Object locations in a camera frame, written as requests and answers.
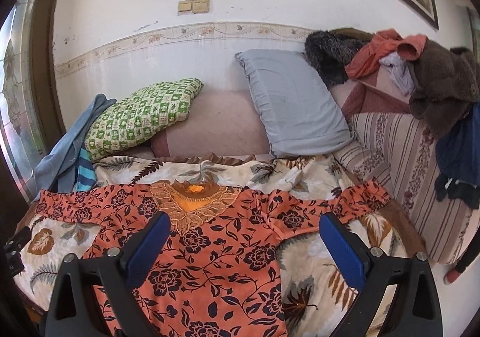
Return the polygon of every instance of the white cloth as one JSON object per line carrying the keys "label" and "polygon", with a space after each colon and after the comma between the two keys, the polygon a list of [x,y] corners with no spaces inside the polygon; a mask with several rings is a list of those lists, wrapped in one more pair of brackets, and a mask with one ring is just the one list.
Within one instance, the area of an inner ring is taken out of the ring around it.
{"label": "white cloth", "polygon": [[413,93],[415,86],[407,66],[407,61],[400,58],[396,51],[381,58],[378,62],[381,67],[388,70],[390,79],[397,85],[404,96]]}

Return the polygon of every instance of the glass panel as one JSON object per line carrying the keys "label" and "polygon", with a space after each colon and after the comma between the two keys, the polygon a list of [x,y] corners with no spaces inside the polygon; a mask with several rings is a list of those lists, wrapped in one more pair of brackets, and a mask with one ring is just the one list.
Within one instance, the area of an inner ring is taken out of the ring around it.
{"label": "glass panel", "polygon": [[33,2],[19,0],[0,29],[0,147],[28,202],[35,197],[33,168],[45,155],[29,75]]}

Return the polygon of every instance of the blue cloth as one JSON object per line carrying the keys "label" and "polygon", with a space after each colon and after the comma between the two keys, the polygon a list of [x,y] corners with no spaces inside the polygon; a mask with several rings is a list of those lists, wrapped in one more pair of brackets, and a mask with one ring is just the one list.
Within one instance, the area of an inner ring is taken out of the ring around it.
{"label": "blue cloth", "polygon": [[78,157],[77,164],[77,183],[75,184],[75,192],[88,191],[93,188],[97,182],[97,176],[93,169],[92,162],[85,146],[80,149],[80,156]]}
{"label": "blue cloth", "polygon": [[480,186],[480,102],[438,140],[436,157],[448,178]]}
{"label": "blue cloth", "polygon": [[117,100],[107,100],[104,94],[97,94],[89,107],[75,121],[62,139],[52,148],[49,155],[34,169],[34,180],[38,200],[42,189],[70,193],[74,190],[77,176],[77,161],[85,135],[97,119]]}

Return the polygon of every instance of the orange garment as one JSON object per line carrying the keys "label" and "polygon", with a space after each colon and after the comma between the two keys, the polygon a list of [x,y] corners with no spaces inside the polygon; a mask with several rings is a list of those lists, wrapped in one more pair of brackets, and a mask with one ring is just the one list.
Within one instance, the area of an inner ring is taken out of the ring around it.
{"label": "orange garment", "polygon": [[[72,194],[42,191],[37,212],[64,222],[100,224],[83,256],[90,258],[123,246],[158,210],[164,211],[172,222],[170,238],[145,283],[133,291],[159,337],[278,337],[287,333],[275,259],[280,241],[317,231],[320,216],[328,211],[347,223],[390,200],[376,180],[327,201],[251,189],[233,201],[238,193],[212,183],[165,182]],[[95,293],[113,333],[118,322],[110,302],[100,289]]]}
{"label": "orange garment", "polygon": [[425,35],[407,36],[402,39],[395,29],[379,31],[345,66],[346,74],[350,79],[369,75],[380,68],[378,61],[381,58],[394,51],[405,60],[416,60],[422,54],[426,41]]}

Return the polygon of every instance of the gray pillow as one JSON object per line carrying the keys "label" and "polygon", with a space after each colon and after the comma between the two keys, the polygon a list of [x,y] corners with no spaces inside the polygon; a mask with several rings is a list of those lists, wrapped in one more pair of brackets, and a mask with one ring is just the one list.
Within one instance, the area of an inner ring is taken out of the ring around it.
{"label": "gray pillow", "polygon": [[248,78],[272,155],[326,154],[352,141],[340,108],[302,53],[248,50],[235,59]]}

